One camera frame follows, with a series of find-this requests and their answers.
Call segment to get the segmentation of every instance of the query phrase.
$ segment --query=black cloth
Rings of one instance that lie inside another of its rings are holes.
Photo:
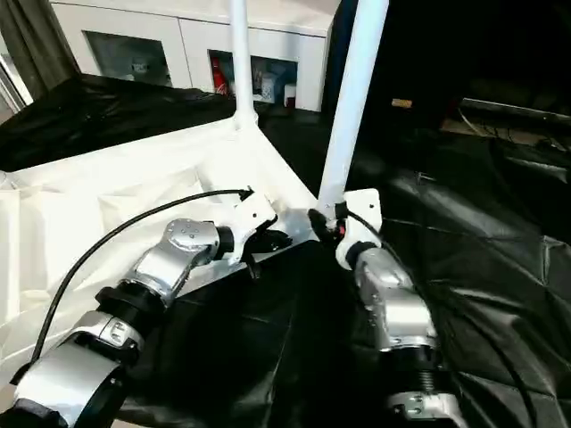
[[[16,170],[226,118],[194,90],[83,77],[0,127]],[[312,192],[330,124],[261,106]],[[376,187],[385,239],[428,302],[471,427],[571,425],[571,218],[561,152],[421,129],[361,133],[349,187]],[[163,427],[387,426],[372,332],[330,249],[305,243],[177,300],[121,417]]]

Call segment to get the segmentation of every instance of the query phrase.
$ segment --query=red bottle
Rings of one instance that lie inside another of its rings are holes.
[[[220,70],[220,61],[218,58],[212,58],[212,77],[214,79],[214,91],[216,94],[228,95],[228,85]]]

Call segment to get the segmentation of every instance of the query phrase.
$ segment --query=white pole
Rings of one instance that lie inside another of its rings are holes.
[[[236,83],[236,126],[242,128],[255,123],[257,115],[253,109],[252,66],[248,51],[248,14],[246,0],[230,1],[232,27],[232,55],[234,58],[234,79]]]
[[[335,218],[333,208],[336,203],[343,201],[388,6],[389,0],[359,0],[357,6],[319,189],[318,208],[329,218]]]

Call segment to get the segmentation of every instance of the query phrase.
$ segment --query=cabinet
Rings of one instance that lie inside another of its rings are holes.
[[[231,28],[224,24],[188,20],[182,20],[180,28],[194,87],[214,92],[212,59],[232,50]],[[254,85],[256,70],[262,68],[260,73],[273,76],[276,87],[281,89],[288,83],[296,85],[296,108],[319,111],[327,63],[326,39],[252,28],[248,30],[248,37]],[[294,70],[292,77],[283,76],[284,73],[291,75],[291,70]],[[275,92],[276,99],[282,102],[280,90]]]
[[[258,98],[286,103],[290,95],[296,108],[320,110],[340,2],[247,0]],[[207,92],[216,80],[231,92],[229,0],[56,0],[53,8],[87,74]]]

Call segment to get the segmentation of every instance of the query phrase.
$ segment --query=robotic arm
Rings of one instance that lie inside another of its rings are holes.
[[[379,230],[378,191],[349,192],[344,199],[335,210],[338,220],[344,221],[336,258],[343,268],[354,272],[360,298],[375,327],[382,395],[393,419],[391,426],[422,423],[468,428],[443,366],[428,306],[379,237],[348,215],[357,214]]]
[[[276,212],[260,194],[236,206],[226,225],[177,219],[115,288],[95,297],[58,345],[22,377],[5,427],[85,428],[111,426],[126,397],[126,371],[137,362],[151,330],[177,297],[190,272],[214,260],[239,262],[244,245]]]

